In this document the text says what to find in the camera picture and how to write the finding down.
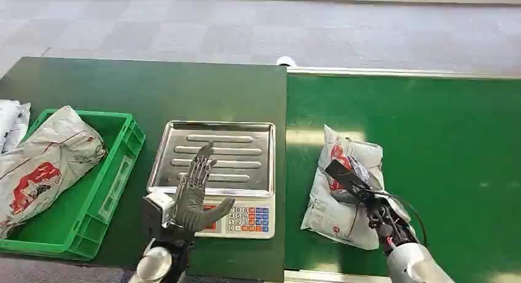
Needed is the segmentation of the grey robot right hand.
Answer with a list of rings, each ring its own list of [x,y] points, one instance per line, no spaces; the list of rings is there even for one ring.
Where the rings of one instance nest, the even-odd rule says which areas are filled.
[[[421,243],[400,200],[384,190],[373,188],[368,180],[369,173],[364,171],[363,166],[348,167],[334,159],[325,172],[348,192],[356,204],[365,207],[368,227],[377,233],[386,255],[403,244]]]

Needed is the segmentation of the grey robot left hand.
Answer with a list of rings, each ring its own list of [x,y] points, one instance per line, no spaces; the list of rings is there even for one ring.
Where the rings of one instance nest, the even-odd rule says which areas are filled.
[[[221,203],[204,210],[206,183],[215,160],[211,160],[214,143],[204,145],[190,162],[187,174],[179,181],[180,193],[176,199],[175,224],[196,233],[225,217],[235,204],[235,198],[226,197]]]

